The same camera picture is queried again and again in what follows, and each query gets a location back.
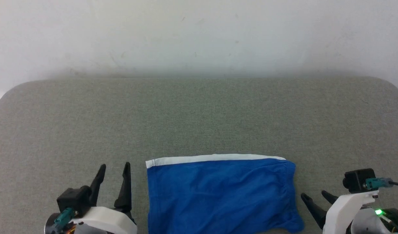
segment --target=teal cable connector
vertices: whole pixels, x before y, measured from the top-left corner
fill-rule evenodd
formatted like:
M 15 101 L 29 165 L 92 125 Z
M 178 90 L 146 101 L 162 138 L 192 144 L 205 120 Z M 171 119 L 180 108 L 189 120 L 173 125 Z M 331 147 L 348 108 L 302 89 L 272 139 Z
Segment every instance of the teal cable connector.
M 391 178 L 369 178 L 366 179 L 364 187 L 366 189 L 374 189 L 374 188 L 390 188 L 393 185 L 391 185 L 389 182 L 392 181 Z
M 72 208 L 66 208 L 55 220 L 51 230 L 60 231 L 74 218 L 75 212 Z

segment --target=blue shorts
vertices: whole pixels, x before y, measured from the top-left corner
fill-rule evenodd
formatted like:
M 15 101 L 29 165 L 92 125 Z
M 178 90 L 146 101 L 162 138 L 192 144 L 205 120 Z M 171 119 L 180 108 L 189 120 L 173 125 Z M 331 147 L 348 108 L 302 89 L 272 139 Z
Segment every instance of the blue shorts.
M 150 234 L 294 233 L 295 164 L 281 157 L 214 154 L 169 157 L 147 164 Z

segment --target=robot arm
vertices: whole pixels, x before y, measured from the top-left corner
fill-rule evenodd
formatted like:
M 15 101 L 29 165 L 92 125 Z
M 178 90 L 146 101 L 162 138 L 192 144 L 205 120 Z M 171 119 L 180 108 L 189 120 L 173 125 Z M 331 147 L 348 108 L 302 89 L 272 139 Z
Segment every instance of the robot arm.
M 332 204 L 326 212 L 312 198 L 301 194 L 311 215 L 323 234 L 390 234 L 398 233 L 398 210 L 384 209 L 376 212 L 365 206 L 378 198 L 381 187 L 392 187 L 391 179 L 376 178 L 372 169 L 345 173 L 343 185 L 351 194 L 336 197 L 327 191 L 322 196 Z
M 137 226 L 131 216 L 131 169 L 126 163 L 120 195 L 115 208 L 96 206 L 99 188 L 104 181 L 103 164 L 91 186 L 68 188 L 57 199 L 60 213 L 52 214 L 46 222 L 45 234 L 136 234 Z

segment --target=gray cushion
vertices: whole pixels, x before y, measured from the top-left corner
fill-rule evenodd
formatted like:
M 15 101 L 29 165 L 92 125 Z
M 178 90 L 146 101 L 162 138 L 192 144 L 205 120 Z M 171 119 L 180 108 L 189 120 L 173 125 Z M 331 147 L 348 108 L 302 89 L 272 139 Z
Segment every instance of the gray cushion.
M 112 207 L 126 161 L 133 217 L 147 233 L 145 161 L 213 153 L 294 162 L 302 233 L 320 233 L 300 193 L 328 209 L 320 191 L 347 193 L 346 171 L 372 167 L 398 181 L 398 89 L 369 77 L 22 84 L 0 101 L 0 233 L 42 232 L 57 196 L 89 185 L 102 163 L 98 205 Z M 398 208 L 398 188 L 374 206 Z

